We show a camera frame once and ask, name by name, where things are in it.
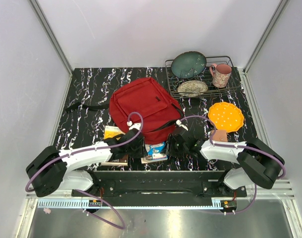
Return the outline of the blue children's book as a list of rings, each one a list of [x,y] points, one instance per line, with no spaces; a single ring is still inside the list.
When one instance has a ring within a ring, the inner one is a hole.
[[[146,144],[145,147],[147,155],[141,158],[142,164],[166,161],[168,159],[165,154],[165,142],[154,145]]]

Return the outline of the red student backpack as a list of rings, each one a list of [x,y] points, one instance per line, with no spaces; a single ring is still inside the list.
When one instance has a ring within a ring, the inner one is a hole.
[[[128,132],[127,118],[130,113],[139,113],[144,121],[142,134],[146,144],[159,144],[168,139],[175,129],[175,122],[184,117],[177,100],[152,77],[136,79],[115,91],[109,103],[97,106],[80,102],[72,104],[65,111],[79,107],[89,111],[109,109],[115,125]]]

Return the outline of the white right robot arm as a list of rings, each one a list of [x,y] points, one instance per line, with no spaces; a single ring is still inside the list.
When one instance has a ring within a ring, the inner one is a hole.
[[[225,173],[217,190],[222,196],[229,196],[242,186],[255,184],[271,189],[286,173],[284,160],[275,154],[261,140],[251,142],[218,142],[215,140],[193,140],[184,133],[169,135],[166,154],[173,157],[203,157],[208,161],[221,160],[240,165]]]

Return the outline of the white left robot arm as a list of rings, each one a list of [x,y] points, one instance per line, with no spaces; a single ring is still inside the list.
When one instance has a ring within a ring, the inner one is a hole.
[[[57,190],[78,189],[95,196],[99,183],[80,168],[121,159],[125,155],[134,158],[146,155],[144,136],[135,128],[92,146],[72,150],[48,146],[26,167],[29,181],[25,191],[46,197]]]

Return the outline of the brown paperback book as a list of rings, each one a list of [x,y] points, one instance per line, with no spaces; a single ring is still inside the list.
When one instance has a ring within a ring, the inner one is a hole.
[[[101,162],[101,166],[128,166],[128,156],[113,161]]]

